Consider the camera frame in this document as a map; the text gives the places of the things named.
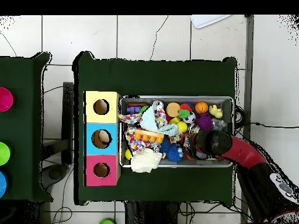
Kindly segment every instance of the green cup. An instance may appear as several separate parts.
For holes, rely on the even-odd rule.
[[[5,143],[0,142],[0,166],[8,162],[10,156],[11,150],[9,149],[9,147]]]

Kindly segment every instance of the box hole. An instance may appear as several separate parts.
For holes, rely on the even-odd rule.
[[[93,173],[95,174],[96,177],[99,178],[105,178],[109,174],[109,166],[103,162],[95,164],[93,167]]]
[[[100,99],[93,104],[93,110],[95,111],[96,114],[98,115],[105,115],[109,111],[109,103],[107,100]]]
[[[110,145],[112,138],[108,131],[99,129],[92,134],[91,141],[98,149],[105,149]]]

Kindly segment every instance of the pink circle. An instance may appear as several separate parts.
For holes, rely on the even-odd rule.
[[[8,89],[0,87],[0,112],[7,111],[12,107],[13,96]]]

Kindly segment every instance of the dark green mat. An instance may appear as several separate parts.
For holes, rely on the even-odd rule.
[[[8,178],[3,200],[50,201],[40,186],[42,98],[41,76],[50,54],[33,58],[0,57],[0,87],[14,96],[11,109],[0,113],[0,141],[11,149],[8,163],[0,166]]]
[[[236,60],[220,61],[126,61],[96,60],[80,53],[75,75],[75,202],[84,201],[201,201],[232,204],[232,171],[229,168],[158,168],[138,174],[122,168],[115,187],[84,187],[83,179],[83,91],[115,91],[120,95],[231,96],[235,98]]]

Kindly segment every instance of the pink box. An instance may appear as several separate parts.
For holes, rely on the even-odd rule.
[[[86,186],[116,186],[120,177],[118,155],[87,155],[86,156]],[[98,163],[105,163],[109,167],[109,174],[99,178],[93,168]]]

